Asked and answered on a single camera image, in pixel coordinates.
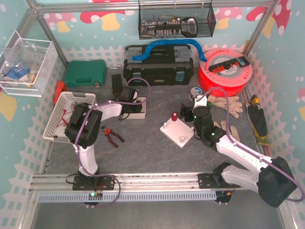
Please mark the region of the large red spring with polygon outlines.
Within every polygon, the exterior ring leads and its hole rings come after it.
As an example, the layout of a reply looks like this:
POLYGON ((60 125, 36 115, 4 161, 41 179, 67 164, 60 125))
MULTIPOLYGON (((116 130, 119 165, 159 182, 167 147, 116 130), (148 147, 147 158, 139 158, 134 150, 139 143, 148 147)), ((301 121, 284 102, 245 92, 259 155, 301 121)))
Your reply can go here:
POLYGON ((178 117, 178 114, 177 114, 176 112, 173 112, 173 113, 172 113, 171 120, 172 120, 173 122, 175 122, 175 121, 177 121, 177 117, 178 117))

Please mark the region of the white plastic parts bin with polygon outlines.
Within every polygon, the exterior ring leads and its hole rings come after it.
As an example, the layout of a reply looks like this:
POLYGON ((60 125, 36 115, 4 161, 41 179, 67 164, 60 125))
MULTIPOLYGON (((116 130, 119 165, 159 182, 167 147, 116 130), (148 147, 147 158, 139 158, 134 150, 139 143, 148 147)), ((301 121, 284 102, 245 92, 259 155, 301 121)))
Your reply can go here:
POLYGON ((142 104, 141 113, 126 114, 127 119, 144 119, 146 117, 146 98, 145 97, 139 97, 139 98, 137 98, 136 102, 142 104))

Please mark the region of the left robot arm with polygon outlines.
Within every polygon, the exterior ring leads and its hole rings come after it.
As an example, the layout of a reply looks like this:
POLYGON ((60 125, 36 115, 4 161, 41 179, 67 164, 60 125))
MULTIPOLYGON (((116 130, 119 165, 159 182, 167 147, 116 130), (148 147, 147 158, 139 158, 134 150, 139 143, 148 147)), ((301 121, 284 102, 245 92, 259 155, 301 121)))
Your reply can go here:
POLYGON ((75 149, 82 175, 97 176, 99 168, 95 160, 94 143, 99 135, 101 122, 134 111, 140 112, 145 101, 138 101, 138 94, 137 89, 124 86, 114 100, 95 105, 79 104, 74 108, 65 135, 75 149))

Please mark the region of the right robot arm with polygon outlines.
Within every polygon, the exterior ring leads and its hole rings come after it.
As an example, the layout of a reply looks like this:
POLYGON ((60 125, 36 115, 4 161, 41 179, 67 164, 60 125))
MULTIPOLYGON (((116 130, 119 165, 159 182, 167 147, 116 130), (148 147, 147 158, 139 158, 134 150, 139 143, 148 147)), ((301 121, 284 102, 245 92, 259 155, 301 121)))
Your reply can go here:
POLYGON ((192 107, 181 104, 180 117, 194 125, 196 139, 243 166, 222 163, 213 171, 216 184, 223 182, 256 192, 269 206, 277 208, 298 188, 291 169, 282 157, 271 158, 241 144, 228 131, 214 124, 205 96, 197 96, 192 107))

